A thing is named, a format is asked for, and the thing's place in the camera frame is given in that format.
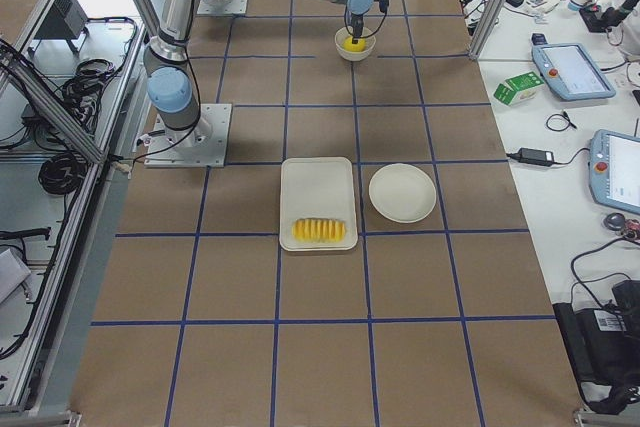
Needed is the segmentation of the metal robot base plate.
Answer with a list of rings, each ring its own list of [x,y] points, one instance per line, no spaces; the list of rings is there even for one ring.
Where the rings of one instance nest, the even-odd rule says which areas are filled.
[[[151,138],[148,155],[143,158],[149,168],[223,167],[225,163],[232,105],[205,103],[193,130],[171,129],[159,113],[156,128],[164,133]]]

